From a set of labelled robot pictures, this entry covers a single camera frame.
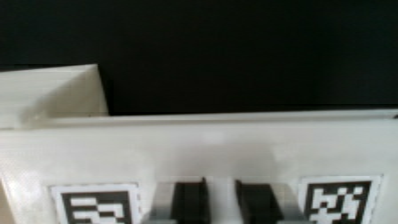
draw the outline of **black background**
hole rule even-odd
[[[112,115],[398,108],[396,0],[0,3],[0,69],[97,63]]]

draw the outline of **white surface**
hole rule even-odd
[[[106,115],[96,65],[0,72],[0,129]]]
[[[14,75],[5,76],[3,80],[17,80]],[[67,89],[55,87],[57,80],[46,88],[37,85],[41,91]],[[1,90],[0,94],[19,94],[1,86],[9,92]],[[33,112],[25,109],[42,102],[33,99],[49,102],[49,98],[55,101],[78,98],[41,92],[39,98],[17,103],[21,96],[7,98],[7,104],[0,103],[9,105],[0,107],[1,127],[25,126],[30,115],[41,116],[39,109]],[[64,107],[67,116],[87,115],[67,108],[76,107]],[[16,224],[57,223],[48,190],[53,185],[138,183],[145,214],[156,183],[206,177],[213,224],[231,224],[240,223],[238,209],[224,207],[232,200],[227,188],[232,179],[288,185],[296,197],[302,177],[378,174],[384,183],[371,224],[394,223],[396,114],[396,110],[371,110],[55,119],[55,113],[32,129],[0,130],[0,178]],[[291,204],[288,198],[280,197],[284,211]]]

